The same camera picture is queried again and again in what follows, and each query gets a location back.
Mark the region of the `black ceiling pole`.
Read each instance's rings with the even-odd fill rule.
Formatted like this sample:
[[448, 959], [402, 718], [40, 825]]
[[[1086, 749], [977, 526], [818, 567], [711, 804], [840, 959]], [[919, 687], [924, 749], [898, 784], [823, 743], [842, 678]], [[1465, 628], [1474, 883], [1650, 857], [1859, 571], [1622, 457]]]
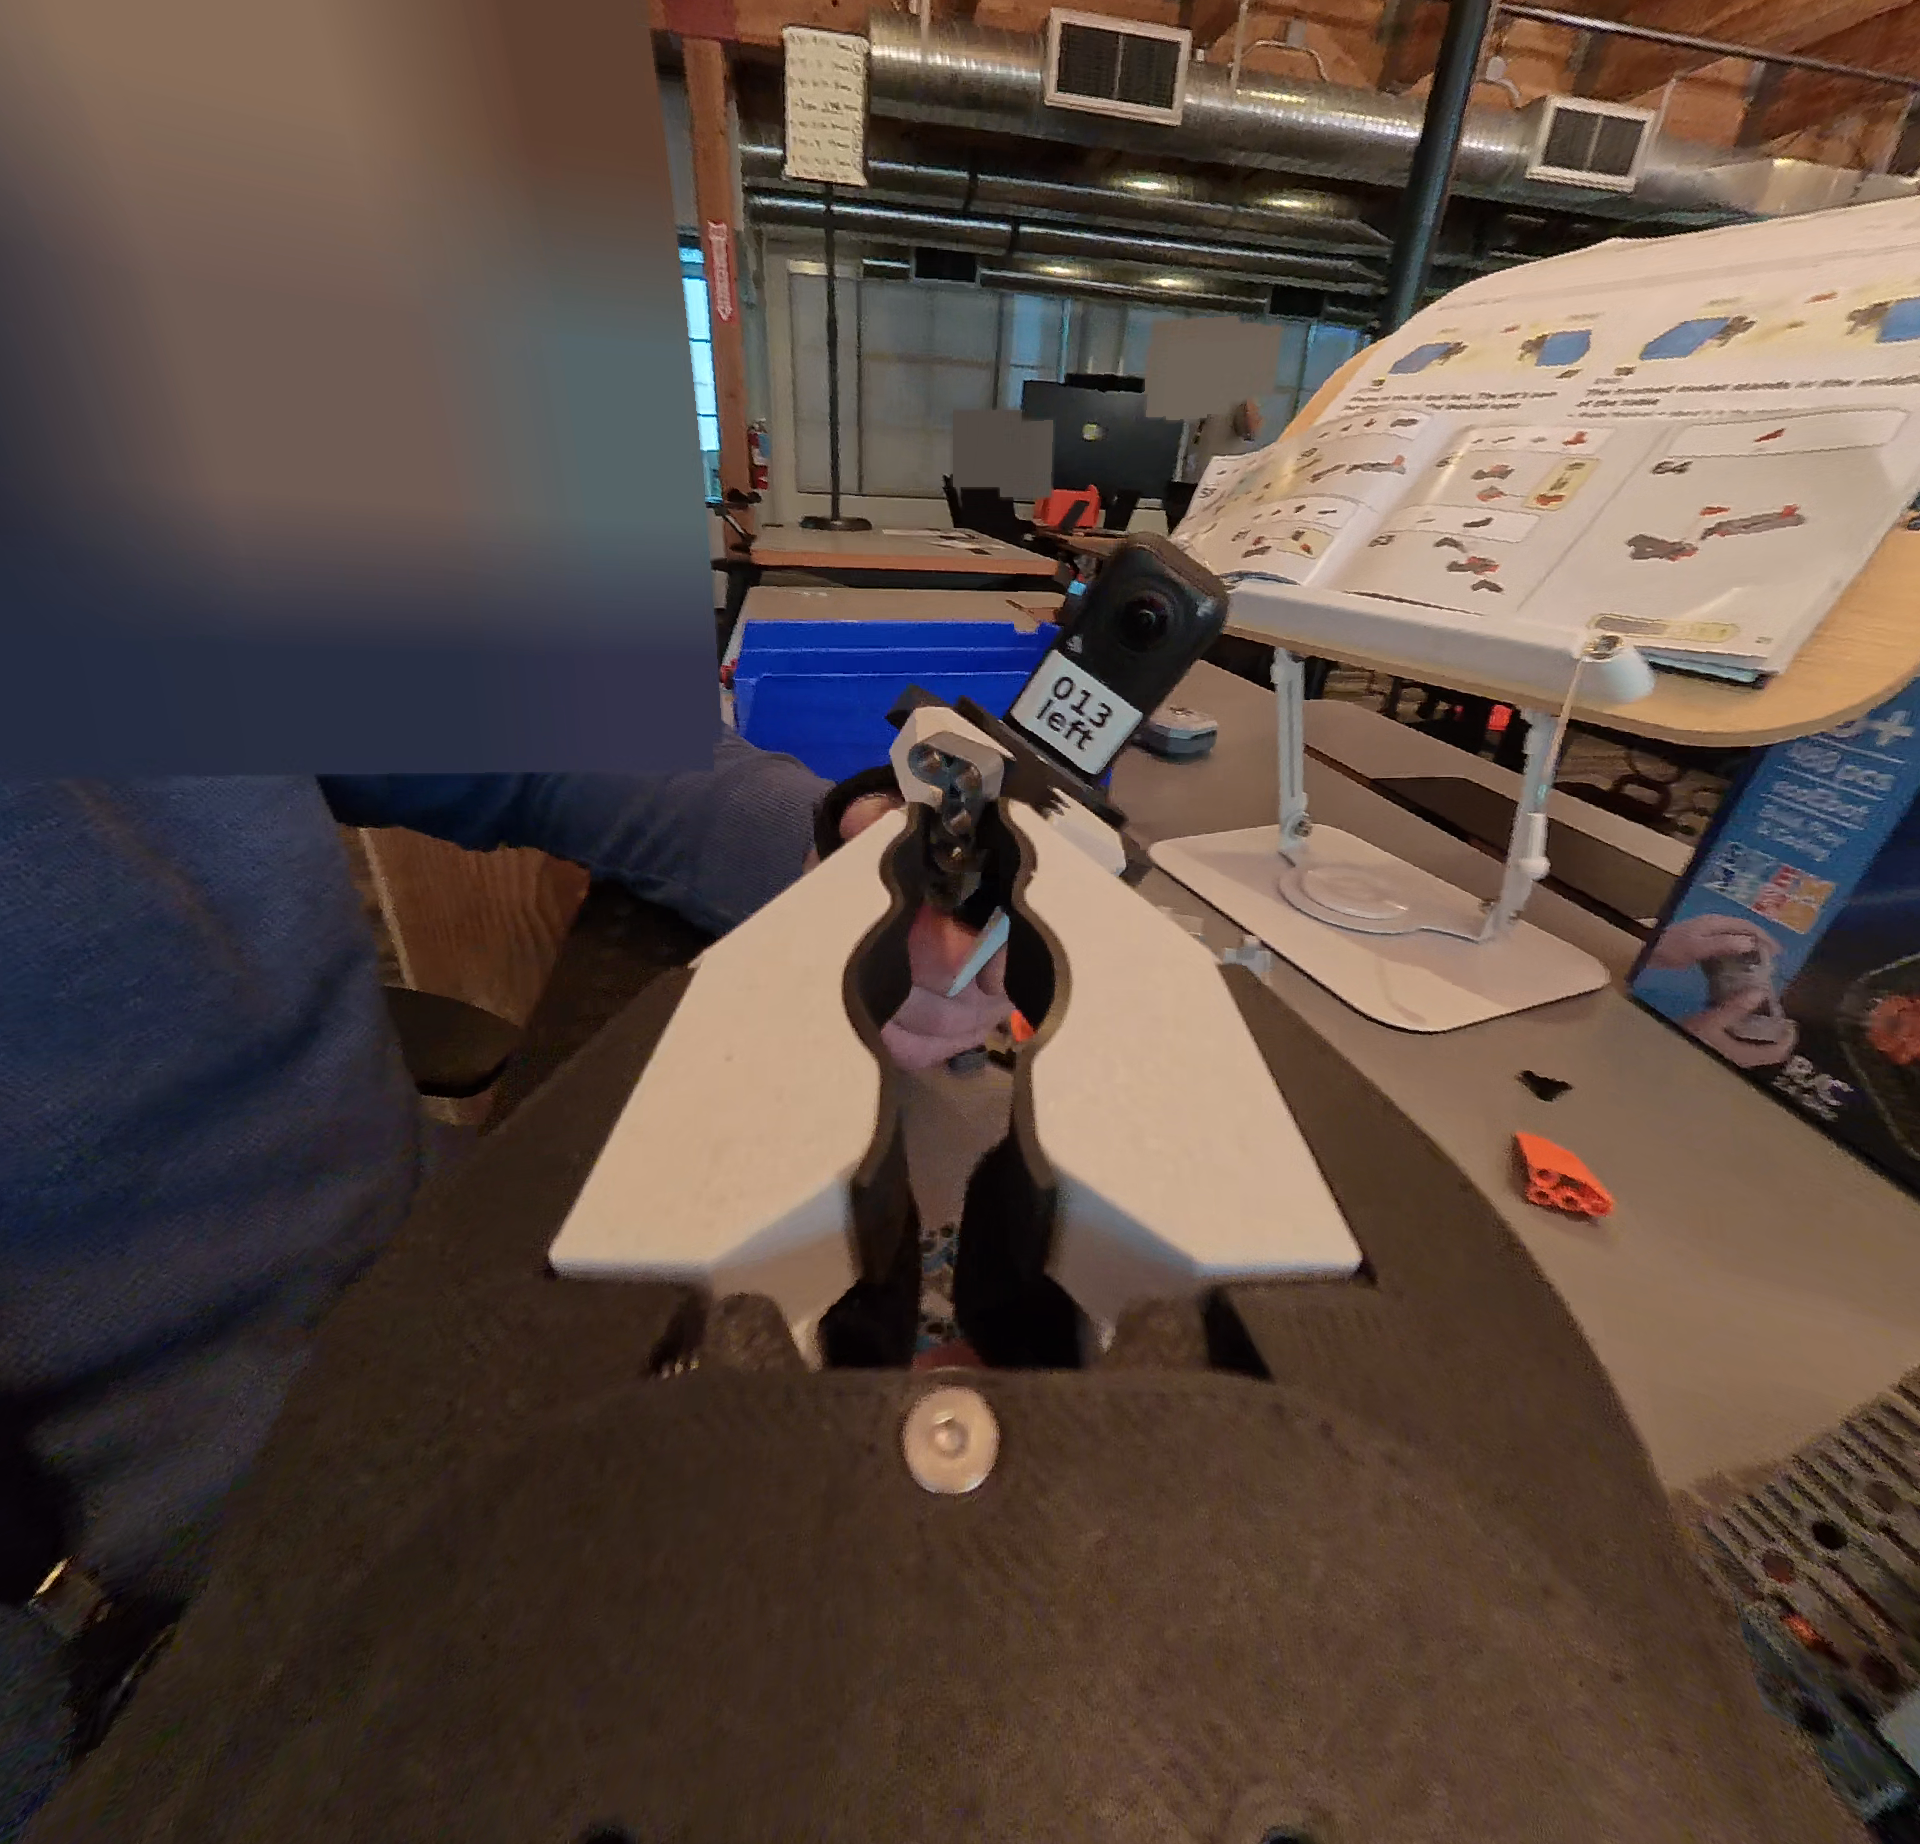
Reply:
[[1499, 0], [1450, 0], [1426, 86], [1426, 108], [1404, 186], [1395, 247], [1380, 305], [1380, 331], [1390, 335], [1423, 307], [1426, 274], [1453, 198], [1457, 150]]

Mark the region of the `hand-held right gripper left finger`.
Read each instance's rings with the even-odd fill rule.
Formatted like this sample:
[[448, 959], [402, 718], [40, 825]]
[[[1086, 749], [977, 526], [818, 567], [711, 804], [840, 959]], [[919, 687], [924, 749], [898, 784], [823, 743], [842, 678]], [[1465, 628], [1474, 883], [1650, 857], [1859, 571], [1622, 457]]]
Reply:
[[910, 844], [888, 811], [707, 948], [548, 1245], [558, 1279], [884, 1279], [906, 1220], [883, 1176], [896, 1092], [848, 969], [903, 908], [888, 869]]

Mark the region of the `dark blue robot kit box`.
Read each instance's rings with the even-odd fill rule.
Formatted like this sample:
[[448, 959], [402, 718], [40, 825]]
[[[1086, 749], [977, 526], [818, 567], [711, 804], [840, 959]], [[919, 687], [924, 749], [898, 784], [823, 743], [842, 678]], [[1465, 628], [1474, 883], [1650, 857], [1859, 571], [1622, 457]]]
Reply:
[[1918, 1190], [1918, 684], [1756, 752], [1629, 995]]

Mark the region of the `grey tracked toy robot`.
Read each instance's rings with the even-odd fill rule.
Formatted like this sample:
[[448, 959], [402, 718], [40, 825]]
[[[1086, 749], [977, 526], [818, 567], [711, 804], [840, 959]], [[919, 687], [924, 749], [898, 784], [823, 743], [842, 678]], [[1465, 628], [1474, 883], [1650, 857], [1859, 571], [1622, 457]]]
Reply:
[[1766, 1705], [1874, 1840], [1918, 1838], [1918, 1373], [1691, 1494]]

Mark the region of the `person's left forearm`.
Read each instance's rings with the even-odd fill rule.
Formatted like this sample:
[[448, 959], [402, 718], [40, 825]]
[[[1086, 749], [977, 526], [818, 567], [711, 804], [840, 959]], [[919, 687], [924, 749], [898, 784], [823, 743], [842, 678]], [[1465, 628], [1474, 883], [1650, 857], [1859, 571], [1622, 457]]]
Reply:
[[533, 849], [719, 935], [803, 874], [826, 782], [724, 731], [678, 776], [324, 776], [331, 815], [466, 850]]

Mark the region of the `white instruction booklet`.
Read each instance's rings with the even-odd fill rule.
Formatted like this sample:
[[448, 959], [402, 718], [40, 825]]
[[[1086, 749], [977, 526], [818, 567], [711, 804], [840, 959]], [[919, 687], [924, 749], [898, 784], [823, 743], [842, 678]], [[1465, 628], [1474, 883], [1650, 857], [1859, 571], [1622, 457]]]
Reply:
[[1916, 503], [1918, 217], [1607, 240], [1434, 299], [1174, 540], [1223, 582], [1783, 670]]

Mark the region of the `grey orange brick assembly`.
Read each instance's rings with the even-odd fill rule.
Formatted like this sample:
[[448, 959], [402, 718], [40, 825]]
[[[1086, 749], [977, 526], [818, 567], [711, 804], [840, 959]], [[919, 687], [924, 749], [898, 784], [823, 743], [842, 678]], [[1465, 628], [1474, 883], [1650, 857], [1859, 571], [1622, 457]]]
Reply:
[[920, 836], [924, 900], [968, 930], [981, 930], [991, 916], [988, 857], [978, 845], [981, 819], [927, 811]]

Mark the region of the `orange wedge brick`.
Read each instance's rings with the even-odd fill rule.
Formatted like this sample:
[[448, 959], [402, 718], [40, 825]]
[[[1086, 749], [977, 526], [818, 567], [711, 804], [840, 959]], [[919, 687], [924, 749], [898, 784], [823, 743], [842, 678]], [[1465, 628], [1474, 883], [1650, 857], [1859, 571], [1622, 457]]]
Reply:
[[1571, 1151], [1535, 1134], [1511, 1139], [1514, 1180], [1527, 1205], [1590, 1222], [1614, 1215], [1611, 1190]]

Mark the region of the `blue plastic bin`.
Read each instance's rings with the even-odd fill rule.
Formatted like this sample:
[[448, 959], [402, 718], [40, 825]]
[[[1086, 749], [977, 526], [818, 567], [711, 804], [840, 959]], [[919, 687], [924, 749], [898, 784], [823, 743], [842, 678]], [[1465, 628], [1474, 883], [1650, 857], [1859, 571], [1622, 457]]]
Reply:
[[912, 690], [990, 716], [1017, 699], [1055, 638], [1043, 615], [748, 615], [721, 661], [732, 724], [759, 749], [843, 779], [883, 762]]

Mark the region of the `white air vent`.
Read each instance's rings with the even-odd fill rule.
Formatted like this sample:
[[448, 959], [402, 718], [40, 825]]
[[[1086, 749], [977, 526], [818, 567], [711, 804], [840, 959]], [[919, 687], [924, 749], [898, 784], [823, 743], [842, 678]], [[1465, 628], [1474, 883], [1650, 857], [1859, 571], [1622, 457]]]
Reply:
[[1053, 9], [1043, 34], [1043, 102], [1176, 128], [1189, 59], [1186, 28]]
[[1543, 96], [1526, 179], [1561, 188], [1631, 195], [1660, 114], [1564, 94]]

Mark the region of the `person's left hand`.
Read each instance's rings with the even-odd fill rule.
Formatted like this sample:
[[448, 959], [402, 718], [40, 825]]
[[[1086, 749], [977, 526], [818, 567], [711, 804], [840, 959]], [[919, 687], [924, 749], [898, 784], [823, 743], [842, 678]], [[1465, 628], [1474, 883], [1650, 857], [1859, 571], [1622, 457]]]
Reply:
[[1004, 991], [1009, 942], [973, 965], [985, 930], [974, 931], [924, 905], [908, 931], [910, 988], [880, 1028], [884, 1053], [903, 1074], [934, 1070], [988, 1048], [1013, 1016]]

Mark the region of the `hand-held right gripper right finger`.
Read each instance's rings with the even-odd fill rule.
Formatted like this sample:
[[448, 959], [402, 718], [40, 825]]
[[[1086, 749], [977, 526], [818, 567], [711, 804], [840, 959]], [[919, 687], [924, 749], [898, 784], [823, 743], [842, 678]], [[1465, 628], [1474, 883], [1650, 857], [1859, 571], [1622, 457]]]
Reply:
[[1011, 1137], [1063, 1290], [1351, 1280], [1363, 1253], [1212, 951], [1021, 802], [1004, 991], [1032, 1028]]

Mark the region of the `white paper sign on stand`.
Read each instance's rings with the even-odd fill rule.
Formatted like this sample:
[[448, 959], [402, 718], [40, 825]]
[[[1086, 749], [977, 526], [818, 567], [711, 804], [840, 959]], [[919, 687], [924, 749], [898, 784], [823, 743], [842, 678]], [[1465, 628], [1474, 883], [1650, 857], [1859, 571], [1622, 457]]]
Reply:
[[840, 440], [840, 303], [835, 198], [866, 186], [867, 40], [850, 32], [781, 29], [781, 176], [820, 188], [826, 367], [826, 513], [803, 528], [867, 533], [869, 521], [843, 510]]

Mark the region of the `person's blue sweater torso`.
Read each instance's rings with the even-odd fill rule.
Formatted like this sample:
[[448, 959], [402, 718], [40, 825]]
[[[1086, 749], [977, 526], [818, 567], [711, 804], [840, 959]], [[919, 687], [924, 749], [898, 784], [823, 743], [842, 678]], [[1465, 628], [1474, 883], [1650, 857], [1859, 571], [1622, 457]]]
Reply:
[[3, 779], [3, 1688], [70, 1561], [200, 1581], [420, 1102], [310, 778]]

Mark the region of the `black monitor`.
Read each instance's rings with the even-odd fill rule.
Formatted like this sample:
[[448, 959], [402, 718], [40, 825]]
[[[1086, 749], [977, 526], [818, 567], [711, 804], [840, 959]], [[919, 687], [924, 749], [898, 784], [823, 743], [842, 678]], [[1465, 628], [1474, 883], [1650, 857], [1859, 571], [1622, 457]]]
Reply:
[[1052, 425], [1049, 487], [1099, 491], [1100, 499], [1158, 499], [1183, 448], [1178, 417], [1145, 413], [1142, 389], [1026, 380], [1020, 415]]

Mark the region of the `silver ventilation duct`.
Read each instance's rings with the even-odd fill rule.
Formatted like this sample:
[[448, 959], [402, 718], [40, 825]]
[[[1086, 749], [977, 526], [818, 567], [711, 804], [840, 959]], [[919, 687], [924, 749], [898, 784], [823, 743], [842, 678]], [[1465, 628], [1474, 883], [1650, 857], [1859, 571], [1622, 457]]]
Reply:
[[[1189, 65], [1174, 122], [1112, 108], [1046, 100], [1040, 34], [968, 24], [919, 26], [898, 12], [867, 24], [867, 100], [878, 117], [1031, 137], [1089, 150], [1184, 163], [1259, 167], [1315, 179], [1398, 191], [1425, 122], [1425, 102], [1375, 89]], [[1916, 200], [1916, 177], [1823, 167], [1763, 152], [1719, 152], [1654, 128], [1623, 177], [1575, 182], [1541, 174], [1560, 102], [1471, 110], [1455, 150], [1453, 191], [1634, 221], [1744, 222], [1827, 208]]]

